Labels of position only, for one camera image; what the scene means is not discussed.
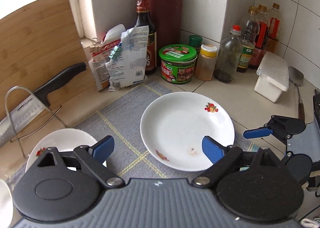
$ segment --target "metal screw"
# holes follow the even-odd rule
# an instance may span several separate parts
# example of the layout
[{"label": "metal screw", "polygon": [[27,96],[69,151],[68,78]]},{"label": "metal screw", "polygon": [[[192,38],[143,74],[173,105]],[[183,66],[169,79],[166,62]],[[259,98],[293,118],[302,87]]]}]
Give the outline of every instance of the metal screw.
[{"label": "metal screw", "polygon": [[119,177],[111,177],[107,179],[107,184],[110,186],[118,186],[121,185],[123,180]]},{"label": "metal screw", "polygon": [[199,176],[195,179],[195,183],[197,185],[205,186],[210,183],[210,179],[207,178],[206,176]]}]

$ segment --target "green cap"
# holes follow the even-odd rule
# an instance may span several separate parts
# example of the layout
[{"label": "green cap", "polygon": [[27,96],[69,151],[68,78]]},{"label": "green cap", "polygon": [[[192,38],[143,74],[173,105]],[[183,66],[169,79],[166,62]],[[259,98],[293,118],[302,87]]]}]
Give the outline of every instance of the green cap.
[{"label": "green cap", "polygon": [[169,62],[185,62],[196,58],[197,51],[183,44],[167,45],[159,50],[161,59]]},{"label": "green cap", "polygon": [[199,35],[191,35],[189,36],[189,45],[193,47],[200,47],[202,40],[202,37]]}]

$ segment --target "cleaver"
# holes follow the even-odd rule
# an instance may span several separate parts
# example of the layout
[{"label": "cleaver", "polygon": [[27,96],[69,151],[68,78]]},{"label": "cleaver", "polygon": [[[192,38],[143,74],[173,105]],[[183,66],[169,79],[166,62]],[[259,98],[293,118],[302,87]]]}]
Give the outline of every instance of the cleaver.
[{"label": "cleaver", "polygon": [[[49,107],[50,104],[47,100],[47,95],[62,86],[65,86],[73,77],[85,70],[85,62],[71,65],[36,89],[33,94],[42,101],[44,105]],[[17,133],[19,133],[45,109],[43,104],[38,100],[35,100],[32,96],[29,96],[10,112],[10,116]],[[6,116],[0,122],[0,148],[14,136],[15,133],[10,124],[10,119]]]}]

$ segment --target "white plate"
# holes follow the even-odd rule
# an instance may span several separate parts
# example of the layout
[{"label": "white plate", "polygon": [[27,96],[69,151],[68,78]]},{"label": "white plate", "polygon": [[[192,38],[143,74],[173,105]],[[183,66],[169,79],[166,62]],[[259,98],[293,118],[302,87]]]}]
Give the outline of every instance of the white plate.
[{"label": "white plate", "polygon": [[3,179],[0,179],[0,228],[13,226],[21,215],[13,205],[11,191]]},{"label": "white plate", "polygon": [[92,146],[97,140],[87,132],[78,129],[60,129],[45,136],[32,150],[26,165],[26,171],[37,159],[37,152],[42,148],[56,147],[58,151],[73,151],[80,145]]},{"label": "white plate", "polygon": [[[208,111],[208,104],[218,110]],[[140,133],[152,156],[183,171],[202,171],[212,166],[202,152],[204,136],[223,146],[235,140],[228,113],[214,100],[192,92],[173,92],[153,101],[142,115]]]}]

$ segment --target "kitchen counter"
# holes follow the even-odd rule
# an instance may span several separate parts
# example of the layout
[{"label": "kitchen counter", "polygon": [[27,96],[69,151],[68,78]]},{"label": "kitchen counter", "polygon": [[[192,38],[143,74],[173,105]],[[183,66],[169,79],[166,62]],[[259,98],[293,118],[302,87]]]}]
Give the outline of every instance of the kitchen counter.
[{"label": "kitchen counter", "polygon": [[[254,91],[258,76],[255,70],[248,70],[246,73],[237,73],[235,79],[228,84],[212,79],[212,81],[201,81],[193,78],[187,84],[171,84],[162,79],[160,70],[149,78],[157,81],[164,87],[176,91],[196,92],[218,102],[235,121],[235,130],[243,133],[246,129],[253,129],[263,126],[270,119],[272,114],[288,117],[298,116],[298,93],[296,87],[290,83],[289,90],[284,92],[276,103],[272,103]],[[68,125],[74,126],[79,121],[94,113],[99,108],[122,96],[132,87],[108,92],[102,90],[97,92],[95,87],[79,94],[62,105],[59,112],[61,119]],[[305,107],[306,123],[313,121],[312,97],[315,87],[308,81],[304,81],[300,88]],[[23,134],[35,130],[49,116],[46,115],[28,126]],[[26,154],[29,154],[34,146],[47,134],[61,129],[63,126],[56,119],[51,120],[44,128],[34,135],[23,139],[22,146]],[[285,145],[273,136],[252,140],[258,146],[270,147],[279,157],[283,157]],[[23,162],[22,153],[17,143],[7,143],[0,149],[0,178],[11,175]]]}]

